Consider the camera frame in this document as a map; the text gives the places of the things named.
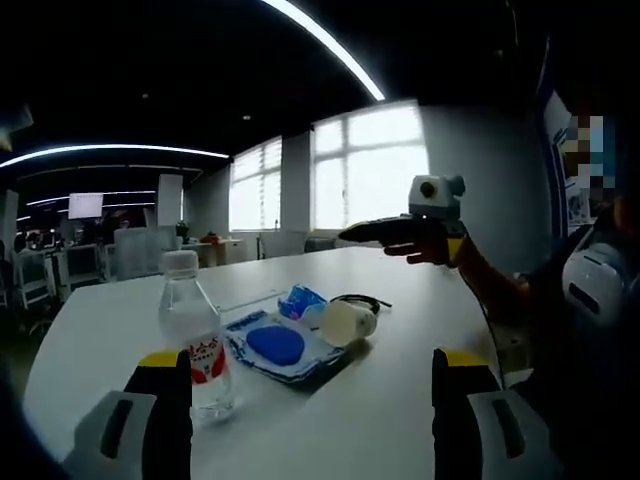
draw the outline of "bottle cap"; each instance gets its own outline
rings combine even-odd
[[[198,255],[193,250],[177,250],[162,256],[162,267],[165,274],[196,275],[198,273]]]

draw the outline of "robotic hand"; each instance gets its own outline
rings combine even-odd
[[[378,241],[383,246],[429,244],[445,252],[450,263],[466,228],[460,221],[460,200],[465,192],[461,176],[418,175],[409,192],[409,213],[357,223],[338,234],[351,242]]]

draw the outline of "monitor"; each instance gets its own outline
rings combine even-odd
[[[69,219],[102,216],[102,193],[72,193],[69,195]]]

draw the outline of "blue sponge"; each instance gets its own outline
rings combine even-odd
[[[298,363],[304,351],[302,336],[279,326],[251,330],[247,334],[247,343],[264,358],[280,366]]]

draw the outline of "window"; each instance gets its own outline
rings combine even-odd
[[[317,229],[338,230],[406,212],[413,177],[429,169],[413,102],[317,123],[312,150]]]
[[[282,138],[238,155],[231,167],[229,230],[272,230],[280,224]]]

